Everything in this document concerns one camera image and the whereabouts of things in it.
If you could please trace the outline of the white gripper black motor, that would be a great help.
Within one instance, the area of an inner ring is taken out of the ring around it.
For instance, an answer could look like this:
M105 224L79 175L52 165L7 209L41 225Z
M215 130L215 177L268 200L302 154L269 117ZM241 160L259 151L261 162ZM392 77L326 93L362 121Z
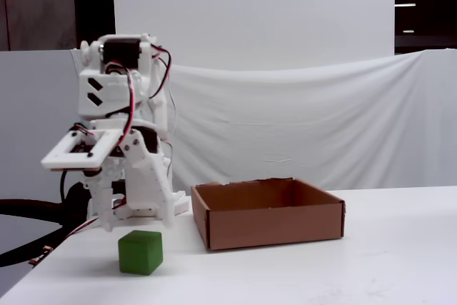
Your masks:
M155 216L162 220L164 226L171 226L174 222L174 199L164 159L156 154L160 147L156 126L142 119L134 119L131 129L141 133L149 153L126 153L125 177L122 176L118 181L86 180L93 208L107 232L112 232L114 227L113 189L126 191L126 203L132 210L154 209ZM84 139L82 151L90 154L94 144L93 139Z

